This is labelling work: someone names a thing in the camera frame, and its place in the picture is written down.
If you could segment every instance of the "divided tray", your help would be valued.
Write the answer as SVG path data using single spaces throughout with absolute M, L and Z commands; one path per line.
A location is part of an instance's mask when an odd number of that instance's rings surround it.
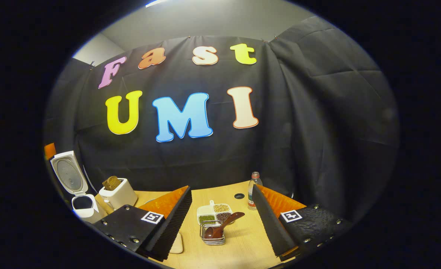
M 213 200 L 210 200 L 209 205 L 204 205 L 204 206 L 201 206 L 197 209 L 197 223 L 200 225 L 200 220 L 199 220 L 200 216 L 213 216 L 214 217 L 214 219 L 212 220 L 213 223 L 214 223 L 214 221 L 220 221 L 217 218 L 217 216 L 221 213 L 232 214 L 233 212 L 228 204 L 214 203 Z

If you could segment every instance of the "metal basket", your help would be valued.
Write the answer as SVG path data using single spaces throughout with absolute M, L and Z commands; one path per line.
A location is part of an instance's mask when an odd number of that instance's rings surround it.
M 222 235 L 221 238 L 215 238 L 215 239 L 206 239 L 204 238 L 205 230 L 209 227 L 219 227 L 222 225 L 222 222 L 220 221 L 202 221 L 200 223 L 200 238 L 202 238 L 202 241 L 206 243 L 207 245 L 223 245 L 225 244 L 225 235 Z

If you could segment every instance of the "beans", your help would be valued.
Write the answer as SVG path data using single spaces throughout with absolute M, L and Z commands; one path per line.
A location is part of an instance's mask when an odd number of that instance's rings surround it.
M 217 220 L 224 223 L 224 221 L 231 215 L 230 212 L 224 212 L 217 214 Z
M 229 206 L 227 206 L 226 204 L 216 204 L 214 205 L 214 211 L 215 212 L 229 211 Z
M 202 221 L 213 221 L 215 220 L 214 215 L 208 215 L 208 216 L 199 216 L 199 222 L 202 224 Z M 214 224 L 215 222 L 206 222 L 204 224 Z

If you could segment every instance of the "black fabric backdrop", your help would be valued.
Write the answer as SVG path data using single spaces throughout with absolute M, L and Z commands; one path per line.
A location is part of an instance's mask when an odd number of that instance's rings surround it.
M 230 46 L 255 49 L 254 65 L 242 65 Z M 197 46 L 213 46 L 219 61 L 192 63 Z M 139 70 L 156 47 L 166 59 Z M 98 89 L 104 65 L 127 61 L 112 83 Z M 259 124 L 235 129 L 227 90 L 248 86 Z M 108 129 L 105 102 L 120 95 L 119 120 L 128 119 L 128 92 L 141 90 L 139 123 L 118 136 Z M 158 143 L 152 101 L 171 97 L 183 109 L 188 96 L 209 94 L 212 136 Z M 335 26 L 311 17 L 277 39 L 192 36 L 127 51 L 86 70 L 53 90 L 44 143 L 57 152 L 75 150 L 95 190 L 111 175 L 138 190 L 171 191 L 222 186 L 259 171 L 264 186 L 302 203 L 317 202 L 358 221 L 389 179 L 398 148 L 398 116 L 388 82 L 374 61 Z

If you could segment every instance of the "table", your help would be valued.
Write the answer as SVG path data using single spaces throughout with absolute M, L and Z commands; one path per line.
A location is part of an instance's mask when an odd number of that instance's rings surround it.
M 180 254 L 169 253 L 168 259 L 163 262 L 152 260 L 176 269 L 266 269 L 282 263 L 275 257 L 258 212 L 247 207 L 248 186 L 249 181 L 246 181 L 192 190 L 192 204 L 179 230 L 184 251 Z M 141 206 L 168 192 L 135 191 L 138 200 L 134 206 Z M 235 194 L 244 194 L 245 197 L 236 199 Z M 113 212 L 99 194 L 95 198 L 108 214 Z M 215 203 L 227 203 L 233 212 L 245 213 L 245 216 L 225 228 L 225 245 L 206 245 L 199 236 L 197 208 L 208 205 L 210 200 Z

